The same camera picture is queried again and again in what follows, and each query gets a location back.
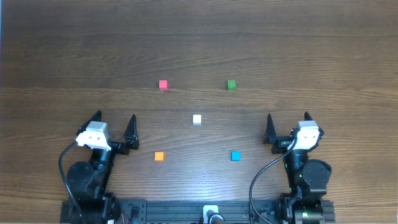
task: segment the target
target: green cube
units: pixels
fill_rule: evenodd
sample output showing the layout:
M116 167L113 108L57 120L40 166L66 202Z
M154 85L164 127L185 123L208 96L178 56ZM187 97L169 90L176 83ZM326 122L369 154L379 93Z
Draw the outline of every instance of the green cube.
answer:
M228 80L228 90L235 90L236 89L236 83L235 80Z

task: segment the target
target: table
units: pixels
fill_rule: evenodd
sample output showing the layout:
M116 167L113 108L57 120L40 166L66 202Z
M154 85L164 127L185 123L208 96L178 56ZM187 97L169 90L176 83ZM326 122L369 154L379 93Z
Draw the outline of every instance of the table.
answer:
M110 180L119 198L247 200L276 158L267 114L283 135L309 111L336 220L396 222L397 49L397 1L4 0L0 221L59 220L58 157L102 110L118 141L137 116L140 148ZM90 153L73 148L65 170ZM288 191L280 163L254 198Z

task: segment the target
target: pink cube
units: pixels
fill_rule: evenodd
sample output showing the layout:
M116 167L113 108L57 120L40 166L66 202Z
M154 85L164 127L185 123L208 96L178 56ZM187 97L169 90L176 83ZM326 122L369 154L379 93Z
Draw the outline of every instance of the pink cube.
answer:
M160 90L169 90L169 84L167 84L167 80L159 80L159 89Z

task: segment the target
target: black cable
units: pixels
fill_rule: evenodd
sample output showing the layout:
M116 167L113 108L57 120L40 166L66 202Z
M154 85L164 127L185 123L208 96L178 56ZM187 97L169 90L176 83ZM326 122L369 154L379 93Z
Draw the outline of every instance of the black cable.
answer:
M62 177L63 183L65 184L65 187L67 188L70 199L72 200L72 204L76 207L77 212L80 214L80 218L81 218L82 222L84 224L86 224L86 220L83 217L83 212L82 212L79 204L77 203L76 199L72 195L72 191L70 191L69 183L67 181L67 178L65 177L65 174L63 173L63 168L62 168L62 159L63 159L64 155L69 151L69 149L71 149L73 146L75 146L76 143L77 143L76 141L73 141L66 149L63 150L63 152L60 155L58 165L60 166L61 177Z
M253 210L257 213L257 215L258 215L261 219L263 219L266 223L268 223L268 224L273 224L273 223L270 222L269 220L267 220L266 218L264 218L264 217L257 211L257 209L256 209L255 206L254 206L254 203L253 203L253 196L252 196L253 186L254 186L254 184L256 183L257 178L259 178L259 176L260 176L266 169L268 169L270 166L274 165L275 163L279 162L281 159L283 159L283 158L285 158L287 155L289 155L289 153L293 151L293 149L294 149L294 147L296 146L296 144L297 144L297 137L294 136L294 143L293 143L293 146L290 147L290 149L288 149L287 152L285 152L283 155L281 155L278 159L276 159L276 160L270 162L268 165L266 165L264 168L262 168L262 169L256 174L256 176L254 177L254 179L253 179L252 182L251 182L251 185L250 185L250 188L249 188L249 200L250 200L250 204L251 204Z

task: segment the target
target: small block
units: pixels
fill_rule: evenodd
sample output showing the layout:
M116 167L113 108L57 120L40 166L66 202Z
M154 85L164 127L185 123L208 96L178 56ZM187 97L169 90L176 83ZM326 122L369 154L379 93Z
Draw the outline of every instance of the small block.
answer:
M169 84L167 83L167 80L159 80L159 89L169 90Z
M228 80L228 90L235 90L236 89L236 83L235 80Z
M201 115L200 114L194 114L192 116L192 122L193 122L193 124L201 124Z
M231 161L240 161L241 160L241 152L233 151L231 153Z
M155 152L155 161L164 161L164 152Z

